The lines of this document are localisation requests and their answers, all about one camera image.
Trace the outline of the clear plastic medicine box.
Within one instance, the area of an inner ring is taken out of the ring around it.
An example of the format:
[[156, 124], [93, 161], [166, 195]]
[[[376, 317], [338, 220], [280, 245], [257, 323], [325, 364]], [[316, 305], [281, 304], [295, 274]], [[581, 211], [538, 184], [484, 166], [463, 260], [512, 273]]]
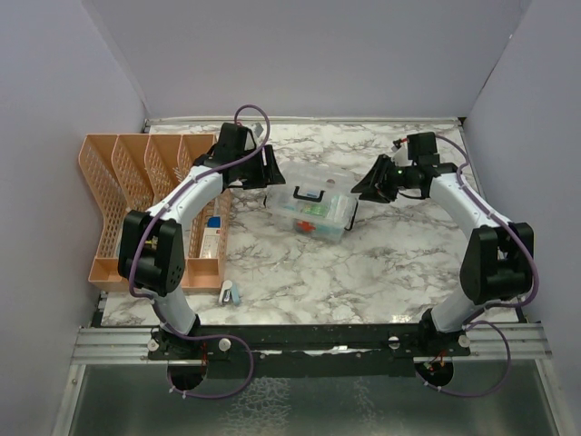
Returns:
[[272, 186], [263, 204], [273, 223], [285, 231], [338, 243], [352, 230], [359, 202], [339, 188], [286, 184]]

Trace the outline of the white gauze pouch blue print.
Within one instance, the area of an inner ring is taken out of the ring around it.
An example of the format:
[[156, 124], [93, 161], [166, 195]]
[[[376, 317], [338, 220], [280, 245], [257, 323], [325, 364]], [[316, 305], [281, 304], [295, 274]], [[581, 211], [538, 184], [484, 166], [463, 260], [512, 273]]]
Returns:
[[222, 218], [219, 215], [214, 215], [208, 219], [203, 229], [199, 257], [201, 259], [217, 259], [221, 238]]

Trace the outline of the small green packet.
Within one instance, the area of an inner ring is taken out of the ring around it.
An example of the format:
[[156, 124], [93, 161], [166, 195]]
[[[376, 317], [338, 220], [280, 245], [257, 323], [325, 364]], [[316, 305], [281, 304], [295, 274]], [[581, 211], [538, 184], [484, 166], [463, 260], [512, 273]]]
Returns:
[[301, 212], [307, 215], [325, 218], [328, 214], [328, 207], [323, 204], [306, 204]]

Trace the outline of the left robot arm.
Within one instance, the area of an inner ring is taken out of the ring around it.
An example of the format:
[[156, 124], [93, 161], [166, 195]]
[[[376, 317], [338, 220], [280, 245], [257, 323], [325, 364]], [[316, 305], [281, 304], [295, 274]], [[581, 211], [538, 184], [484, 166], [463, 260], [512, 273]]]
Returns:
[[199, 316], [187, 303], [181, 281], [186, 261], [183, 232], [203, 208], [231, 185], [244, 190], [284, 184], [268, 139], [256, 143], [248, 127], [225, 123], [217, 142], [197, 157], [187, 175], [148, 210], [123, 219], [117, 271], [130, 294], [153, 306], [161, 327], [171, 333], [169, 347], [187, 359], [200, 349]]

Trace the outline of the clear box lid black handle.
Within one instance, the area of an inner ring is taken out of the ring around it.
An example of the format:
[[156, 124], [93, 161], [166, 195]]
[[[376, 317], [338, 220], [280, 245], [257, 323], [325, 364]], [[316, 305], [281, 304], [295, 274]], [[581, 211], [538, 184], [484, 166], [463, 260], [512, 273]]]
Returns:
[[348, 229], [357, 209], [357, 196], [351, 192], [355, 174], [335, 165], [284, 162], [285, 183], [267, 190], [267, 210], [293, 223], [303, 223], [307, 232], [319, 227]]

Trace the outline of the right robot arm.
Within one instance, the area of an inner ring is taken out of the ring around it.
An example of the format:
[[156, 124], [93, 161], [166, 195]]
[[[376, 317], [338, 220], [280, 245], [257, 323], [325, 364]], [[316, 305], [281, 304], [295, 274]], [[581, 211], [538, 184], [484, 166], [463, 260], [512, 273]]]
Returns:
[[351, 189], [361, 201], [374, 203], [392, 203], [403, 191], [417, 190], [420, 199], [443, 208], [468, 239], [459, 289], [422, 316], [417, 344], [428, 355], [446, 349], [450, 333], [467, 328], [486, 310], [530, 304], [540, 284], [532, 227], [498, 213], [470, 186], [463, 174], [468, 162], [441, 162], [442, 139], [425, 132], [397, 140], [394, 144], [405, 151], [406, 164], [381, 154]]

